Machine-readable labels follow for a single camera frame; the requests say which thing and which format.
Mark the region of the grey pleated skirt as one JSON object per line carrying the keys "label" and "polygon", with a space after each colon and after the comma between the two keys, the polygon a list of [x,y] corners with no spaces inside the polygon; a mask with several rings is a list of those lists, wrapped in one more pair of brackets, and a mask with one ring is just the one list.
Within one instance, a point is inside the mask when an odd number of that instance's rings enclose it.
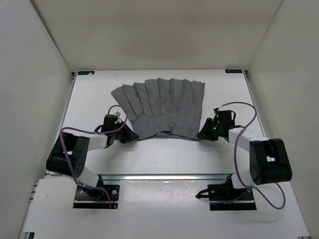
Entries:
{"label": "grey pleated skirt", "polygon": [[111,92],[140,140],[156,137],[198,140],[205,84],[157,78]]}

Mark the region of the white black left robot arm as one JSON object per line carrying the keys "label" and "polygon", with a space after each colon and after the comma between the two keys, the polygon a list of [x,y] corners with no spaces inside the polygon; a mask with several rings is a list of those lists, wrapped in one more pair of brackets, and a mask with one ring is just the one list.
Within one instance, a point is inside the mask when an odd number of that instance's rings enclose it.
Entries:
{"label": "white black left robot arm", "polygon": [[103,179],[85,166],[88,152],[106,149],[116,140],[127,144],[137,139],[139,136],[124,120],[111,114],[105,115],[103,124],[94,132],[64,127],[46,161],[46,169],[73,179],[92,198],[99,198],[104,194]]}

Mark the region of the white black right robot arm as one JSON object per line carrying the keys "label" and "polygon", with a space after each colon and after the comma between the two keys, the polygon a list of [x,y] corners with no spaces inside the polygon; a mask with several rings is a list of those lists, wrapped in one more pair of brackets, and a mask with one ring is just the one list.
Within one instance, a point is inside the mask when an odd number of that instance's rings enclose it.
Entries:
{"label": "white black right robot arm", "polygon": [[234,152],[236,173],[227,180],[223,193],[228,199],[236,199],[241,189],[258,185],[291,181],[293,173],[284,142],[279,138],[257,136],[241,125],[235,124],[236,113],[231,110],[215,110],[214,118],[207,118],[198,133],[199,139],[217,141],[219,138],[249,153],[249,168],[239,171],[237,152]]}

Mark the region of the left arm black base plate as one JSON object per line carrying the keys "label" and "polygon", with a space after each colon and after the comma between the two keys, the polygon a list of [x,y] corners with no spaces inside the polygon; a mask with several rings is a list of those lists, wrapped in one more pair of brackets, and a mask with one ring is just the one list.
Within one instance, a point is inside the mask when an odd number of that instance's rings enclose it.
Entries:
{"label": "left arm black base plate", "polygon": [[103,190],[88,190],[77,186],[74,196],[73,208],[76,209],[110,209],[118,208],[120,185],[103,185],[109,198]]}

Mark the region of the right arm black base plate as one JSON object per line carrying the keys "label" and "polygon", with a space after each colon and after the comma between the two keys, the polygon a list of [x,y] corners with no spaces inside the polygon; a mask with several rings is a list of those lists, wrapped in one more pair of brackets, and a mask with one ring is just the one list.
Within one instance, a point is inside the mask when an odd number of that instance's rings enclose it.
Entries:
{"label": "right arm black base plate", "polygon": [[210,211],[254,211],[257,210],[252,190],[234,189],[232,185],[207,185]]}

